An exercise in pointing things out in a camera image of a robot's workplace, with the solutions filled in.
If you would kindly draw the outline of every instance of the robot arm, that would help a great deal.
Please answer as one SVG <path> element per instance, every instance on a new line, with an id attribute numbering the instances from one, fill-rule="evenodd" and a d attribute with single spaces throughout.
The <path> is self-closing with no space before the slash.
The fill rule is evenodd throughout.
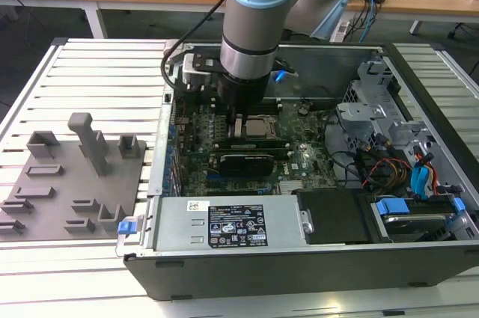
<path id="1" fill-rule="evenodd" d="M 325 1 L 333 0 L 227 0 L 220 53 L 225 73 L 218 83 L 223 101 L 239 113 L 260 102 L 283 29 L 310 34 L 328 17 Z"/>

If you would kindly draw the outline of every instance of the sticker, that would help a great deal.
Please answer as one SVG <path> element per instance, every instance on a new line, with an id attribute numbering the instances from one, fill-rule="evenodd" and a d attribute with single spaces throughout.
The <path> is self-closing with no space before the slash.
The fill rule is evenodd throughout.
<path id="1" fill-rule="evenodd" d="M 210 206 L 209 201 L 188 201 L 187 211 L 206 212 Z"/>
<path id="2" fill-rule="evenodd" d="M 208 207 L 208 244 L 211 248 L 268 246 L 262 204 Z"/>

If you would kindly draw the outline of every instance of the table leg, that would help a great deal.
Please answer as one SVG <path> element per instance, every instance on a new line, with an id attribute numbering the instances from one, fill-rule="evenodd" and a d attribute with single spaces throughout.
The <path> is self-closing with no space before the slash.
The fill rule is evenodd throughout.
<path id="1" fill-rule="evenodd" d="M 335 30 L 332 32 L 331 39 L 329 40 L 332 43 L 342 43 L 344 37 L 346 36 L 347 29 L 350 26 L 350 21 L 354 19 L 356 13 L 352 11 L 345 11 L 343 16 L 336 25 Z"/>
<path id="2" fill-rule="evenodd" d="M 18 20 L 18 14 L 14 6 L 2 6 L 0 7 L 0 13 L 3 13 L 11 22 Z"/>
<path id="3" fill-rule="evenodd" d="M 409 30 L 409 33 L 411 35 L 416 35 L 418 33 L 419 29 L 421 28 L 422 23 L 423 23 L 423 21 L 414 21 L 414 23 L 412 24 L 412 26 Z"/>
<path id="4" fill-rule="evenodd" d="M 103 22 L 103 16 L 98 8 L 98 4 L 94 1 L 85 2 L 83 10 L 87 15 L 88 23 L 90 24 L 91 33 L 95 39 L 106 39 L 108 37 Z"/>

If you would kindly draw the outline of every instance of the connector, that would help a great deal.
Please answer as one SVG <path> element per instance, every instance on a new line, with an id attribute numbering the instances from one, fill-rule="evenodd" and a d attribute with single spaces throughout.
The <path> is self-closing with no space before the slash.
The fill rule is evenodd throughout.
<path id="1" fill-rule="evenodd" d="M 384 147 L 392 146 L 392 142 L 389 141 L 389 138 L 384 136 L 382 133 L 377 133 L 376 136 L 374 136 L 374 139 L 376 140 L 376 143 L 379 144 L 380 146 L 384 146 Z"/>
<path id="2" fill-rule="evenodd" d="M 423 165 L 423 166 L 424 166 L 424 165 L 428 164 L 429 162 L 431 162 L 431 161 L 433 160 L 433 158 L 434 158 L 434 155 L 433 155 L 431 152 L 429 152 L 426 156 L 422 157 L 422 158 L 418 161 L 418 163 L 419 163 L 420 165 Z"/>

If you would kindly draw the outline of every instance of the gray fixture plate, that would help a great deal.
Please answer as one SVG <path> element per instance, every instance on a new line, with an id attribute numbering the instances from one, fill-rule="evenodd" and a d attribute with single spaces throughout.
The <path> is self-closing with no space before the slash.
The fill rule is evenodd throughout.
<path id="1" fill-rule="evenodd" d="M 0 228 L 2 223 L 17 220 L 25 228 L 21 234 L 16 232 L 2 233 L 0 230 L 0 242 L 12 241 L 40 241 L 60 239 L 114 239 L 117 237 L 117 222 L 106 220 L 98 222 L 102 205 L 112 214 L 118 205 L 124 213 L 120 213 L 121 220 L 125 215 L 132 215 L 135 205 L 136 192 L 143 164 L 146 144 L 138 141 L 140 155 L 135 158 L 122 159 L 116 141 L 107 141 L 108 150 L 106 161 L 109 172 L 104 177 L 98 177 L 90 161 L 86 159 L 79 148 L 79 141 L 59 141 L 60 145 L 49 147 L 53 159 L 36 159 L 30 155 L 23 166 L 12 192 L 6 202 L 17 201 L 15 194 L 20 188 L 45 189 L 52 187 L 55 192 L 51 198 L 23 198 L 34 208 L 30 213 L 7 214 L 0 211 Z M 29 177 L 26 172 L 31 167 L 40 165 L 61 165 L 63 173 L 59 176 Z M 88 208 L 76 208 L 73 210 L 73 201 L 80 201 L 79 206 L 85 205 L 82 201 L 96 200 L 98 204 L 89 211 Z M 86 227 L 82 227 L 82 220 L 89 218 L 94 224 L 94 232 L 91 233 Z M 69 231 L 65 229 L 67 221 L 70 221 Z"/>

